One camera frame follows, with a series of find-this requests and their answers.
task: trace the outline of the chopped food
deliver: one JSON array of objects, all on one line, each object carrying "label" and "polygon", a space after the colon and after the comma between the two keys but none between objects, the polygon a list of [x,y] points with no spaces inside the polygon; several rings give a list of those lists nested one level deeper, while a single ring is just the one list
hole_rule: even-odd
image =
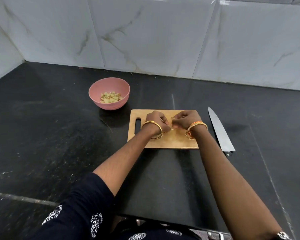
[{"label": "chopped food", "polygon": [[101,93],[101,98],[100,99],[101,99],[100,103],[110,104],[110,103],[115,103],[115,102],[118,102],[118,101],[122,100],[123,97],[121,97],[120,93],[105,92],[105,93]]}]

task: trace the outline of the bangle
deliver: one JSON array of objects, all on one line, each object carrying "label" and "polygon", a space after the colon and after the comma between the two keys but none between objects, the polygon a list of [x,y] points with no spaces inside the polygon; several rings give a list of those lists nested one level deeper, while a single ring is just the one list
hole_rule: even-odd
[{"label": "bangle", "polygon": [[189,126],[189,128],[187,129],[187,132],[185,133],[185,136],[186,136],[189,140],[194,140],[194,138],[193,138],[192,135],[191,135],[190,129],[191,129],[192,127],[194,127],[195,125],[205,125],[205,127],[208,129],[208,126],[207,126],[205,123],[203,123],[202,121],[196,121],[196,122],[193,122],[193,123]]},{"label": "bangle", "polygon": [[148,121],[146,121],[146,122],[143,123],[141,129],[142,129],[143,126],[144,126],[145,124],[147,124],[147,123],[152,123],[152,124],[155,124],[155,125],[157,125],[157,126],[159,127],[159,129],[160,129],[160,131],[161,131],[161,135],[158,136],[157,138],[151,138],[151,140],[159,140],[159,139],[164,135],[164,132],[163,132],[163,130],[161,129],[161,126],[160,126],[156,121],[148,120]]}]

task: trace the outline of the tile grout line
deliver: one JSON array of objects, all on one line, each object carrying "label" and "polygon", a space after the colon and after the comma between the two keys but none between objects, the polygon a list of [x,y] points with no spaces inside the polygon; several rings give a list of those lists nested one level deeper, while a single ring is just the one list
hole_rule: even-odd
[{"label": "tile grout line", "polygon": [[267,166],[267,164],[266,164],[265,159],[263,158],[263,155],[262,155],[262,152],[261,152],[261,150],[260,150],[259,144],[258,144],[258,142],[257,142],[257,139],[256,139],[256,137],[255,137],[255,135],[254,135],[254,132],[253,132],[253,130],[252,130],[252,127],[251,127],[249,121],[248,121],[248,125],[249,125],[249,128],[250,128],[250,130],[251,130],[251,133],[252,133],[252,136],[253,136],[253,138],[254,138],[254,141],[256,142],[256,146],[258,147],[258,150],[259,150],[259,153],[260,153],[261,158],[262,158],[262,160],[263,160],[263,163],[264,163],[264,165],[265,165],[265,169],[267,170],[267,174],[268,174],[268,176],[269,176],[269,178],[270,178],[270,181],[271,181],[272,187],[273,187],[273,189],[274,189],[274,192],[275,192],[275,194],[276,194],[276,196],[277,196],[277,198],[278,198],[279,204],[280,204],[280,206],[281,206],[281,208],[282,208],[282,211],[283,211],[283,213],[284,213],[284,217],[286,218],[286,221],[287,221],[287,223],[288,223],[289,229],[290,229],[290,231],[291,231],[291,233],[292,233],[292,235],[293,235],[293,238],[294,238],[295,240],[297,240],[297,239],[296,239],[296,235],[294,234],[294,231],[293,231],[293,227],[292,227],[291,222],[290,222],[290,221],[291,221],[291,220],[290,220],[290,216],[289,216],[288,212],[284,209],[284,206],[283,206],[283,204],[282,204],[282,202],[281,202],[281,199],[280,199],[280,197],[279,197],[279,194],[278,194],[278,192],[277,192],[277,190],[276,190],[275,184],[273,183],[273,180],[272,180],[272,177],[271,177],[271,175],[270,175],[268,166]]},{"label": "tile grout line", "polygon": [[4,199],[25,201],[25,202],[29,202],[29,203],[36,203],[36,204],[41,204],[41,205],[46,205],[46,206],[54,206],[55,207],[55,206],[59,205],[58,203],[52,202],[52,201],[38,200],[38,199],[34,199],[34,198],[17,196],[17,195],[9,194],[9,193],[0,193],[0,197],[2,197]]}]

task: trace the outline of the kitchen knife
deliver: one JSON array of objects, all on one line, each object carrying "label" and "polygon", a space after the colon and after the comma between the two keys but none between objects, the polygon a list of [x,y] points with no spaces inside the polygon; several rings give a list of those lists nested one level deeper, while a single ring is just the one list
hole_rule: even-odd
[{"label": "kitchen knife", "polygon": [[214,131],[216,133],[217,139],[219,141],[221,150],[225,153],[226,156],[229,156],[228,152],[235,152],[235,148],[233,147],[230,138],[226,130],[224,129],[221,121],[213,110],[208,107],[209,116],[211,119],[211,123],[213,125]]}]

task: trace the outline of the orange bangle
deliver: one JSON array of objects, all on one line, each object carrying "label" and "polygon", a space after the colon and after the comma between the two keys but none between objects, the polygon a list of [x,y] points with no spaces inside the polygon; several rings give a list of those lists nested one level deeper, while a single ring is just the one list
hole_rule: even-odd
[{"label": "orange bangle", "polygon": [[202,121],[196,121],[196,122],[193,122],[189,128],[187,129],[187,132],[185,133],[185,136],[189,139],[189,140],[194,140],[194,138],[192,137],[191,135],[191,132],[190,132],[190,129],[196,125],[204,125],[207,129],[208,129],[208,126],[203,123]]}]

